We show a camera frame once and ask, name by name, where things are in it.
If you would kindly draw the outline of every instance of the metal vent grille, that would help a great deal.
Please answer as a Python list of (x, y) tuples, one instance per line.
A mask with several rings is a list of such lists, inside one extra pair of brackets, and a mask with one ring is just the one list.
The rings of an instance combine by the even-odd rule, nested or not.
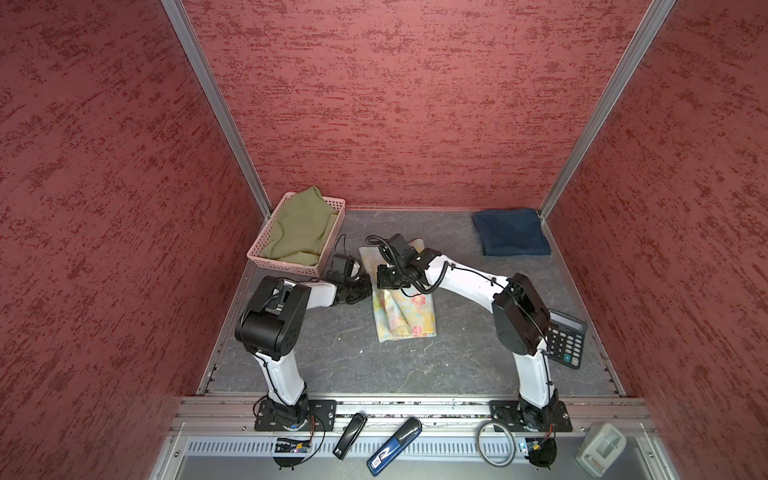
[[(347, 452), (347, 457), (368, 458), (373, 455), (389, 437), (362, 437), (357, 439), (352, 448)], [(331, 457), (333, 447), (338, 442), (338, 437), (327, 437), (320, 451), (315, 454), (317, 458)], [(190, 456), (226, 456), (226, 457), (270, 457), (273, 456), (275, 438), (243, 438), (237, 437), (196, 437), (187, 444), (186, 455)], [(509, 444), (504, 437), (488, 438), (483, 441), (483, 449), (488, 456), (504, 458), (509, 453)], [(299, 456), (304, 454), (281, 454), (279, 456)], [(475, 439), (471, 437), (425, 437), (413, 441), (408, 448), (400, 454), (400, 458), (413, 460), (462, 460), (480, 461), (477, 453)]]

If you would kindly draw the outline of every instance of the olive green cloth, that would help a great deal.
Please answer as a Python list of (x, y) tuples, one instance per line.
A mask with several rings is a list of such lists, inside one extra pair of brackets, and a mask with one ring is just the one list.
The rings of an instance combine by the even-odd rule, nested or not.
[(293, 195), (277, 211), (270, 240), (261, 256), (299, 265), (317, 265), (337, 215), (317, 187)]

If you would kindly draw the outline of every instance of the calculator display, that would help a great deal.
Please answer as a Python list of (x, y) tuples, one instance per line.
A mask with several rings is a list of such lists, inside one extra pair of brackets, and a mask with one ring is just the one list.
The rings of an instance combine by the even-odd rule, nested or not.
[(562, 323), (563, 325), (570, 326), (574, 330), (578, 330), (579, 332), (583, 330), (584, 326), (580, 323), (576, 323), (573, 320), (567, 319), (564, 316), (553, 316), (554, 320), (557, 323)]

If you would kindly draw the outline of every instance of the gray table surface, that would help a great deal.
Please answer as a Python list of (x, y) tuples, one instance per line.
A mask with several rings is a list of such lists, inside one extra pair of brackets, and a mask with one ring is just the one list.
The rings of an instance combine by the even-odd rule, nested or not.
[[(545, 304), (577, 315), (554, 257), (485, 257), (470, 213), (351, 210), (342, 232), (346, 250), (359, 256), (365, 237), (401, 233), (407, 240), (422, 238), (427, 247), (478, 270), (528, 276)], [(264, 275), (252, 279), (255, 290)], [(434, 296), (437, 336), (379, 343), (371, 300), (310, 310), (295, 347), (296, 362), (311, 392), (406, 393), (446, 395), (516, 395), (518, 374), (511, 352), (495, 338), (487, 310), (444, 289)], [(590, 339), (581, 368), (550, 362), (561, 396), (613, 396), (605, 365)], [(232, 338), (211, 392), (265, 392), (256, 360)]]

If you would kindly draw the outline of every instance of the navy blue towel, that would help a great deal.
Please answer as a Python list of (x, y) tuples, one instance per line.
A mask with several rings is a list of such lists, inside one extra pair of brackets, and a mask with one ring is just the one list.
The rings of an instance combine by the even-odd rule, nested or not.
[(483, 210), (473, 214), (472, 221), (480, 232), (485, 255), (510, 257), (552, 253), (541, 232), (541, 221), (532, 208)]

